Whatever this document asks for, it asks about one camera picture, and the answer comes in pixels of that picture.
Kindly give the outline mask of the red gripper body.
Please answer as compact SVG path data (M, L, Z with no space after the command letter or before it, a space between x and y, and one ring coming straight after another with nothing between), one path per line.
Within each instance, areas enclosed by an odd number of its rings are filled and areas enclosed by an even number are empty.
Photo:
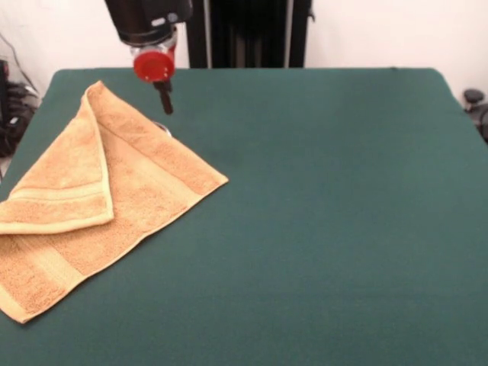
M133 48L133 71L144 82L167 82L175 70L175 46Z

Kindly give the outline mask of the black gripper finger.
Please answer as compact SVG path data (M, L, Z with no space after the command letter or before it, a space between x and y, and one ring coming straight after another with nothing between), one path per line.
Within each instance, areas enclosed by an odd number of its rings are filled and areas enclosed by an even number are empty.
M171 92L172 92L172 83L170 80L168 81L161 81L161 82L154 82L154 88L159 93L160 101L162 103L162 107L164 112L167 115L173 114L173 106L171 100Z

